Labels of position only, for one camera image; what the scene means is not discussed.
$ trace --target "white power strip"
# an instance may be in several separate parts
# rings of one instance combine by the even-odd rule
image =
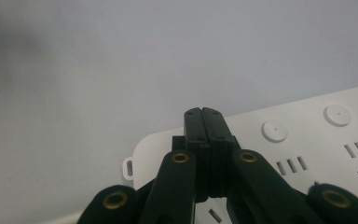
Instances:
[[[315,183],[329,183],[358,196],[358,88],[227,117],[226,122],[242,148],[261,153],[293,188],[308,193]],[[183,135],[183,128],[147,136],[125,160],[124,173],[132,161],[136,189],[156,177],[173,135]],[[225,199],[197,204],[196,223],[217,223],[213,213],[222,219],[219,223],[231,223]]]

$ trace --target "black plastic part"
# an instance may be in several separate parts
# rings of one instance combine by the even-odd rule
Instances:
[[[140,224],[194,222],[196,165],[189,151],[175,150],[164,157]]]
[[[256,223],[251,211],[237,189],[231,188],[231,192],[227,196],[226,207],[232,224]]]
[[[313,186],[307,203],[327,223],[358,223],[358,198],[345,189],[328,184]]]
[[[118,193],[118,199],[123,200],[123,204],[118,208],[107,208],[104,201],[109,199],[109,195]],[[113,186],[100,191],[86,208],[78,220],[78,224],[134,224],[136,223],[136,202],[137,194],[135,189],[126,186]]]
[[[196,202],[208,199],[211,148],[205,132],[202,110],[193,108],[185,112],[185,149],[197,156]],[[179,140],[173,147],[179,148]]]
[[[173,136],[172,137],[172,151],[174,150],[185,150],[185,137],[184,136]]]
[[[257,152],[237,150],[230,172],[258,224],[324,223]]]
[[[232,136],[222,114],[211,108],[203,108],[205,131],[211,145],[209,196],[225,197],[225,173],[227,157],[236,149],[236,140]]]

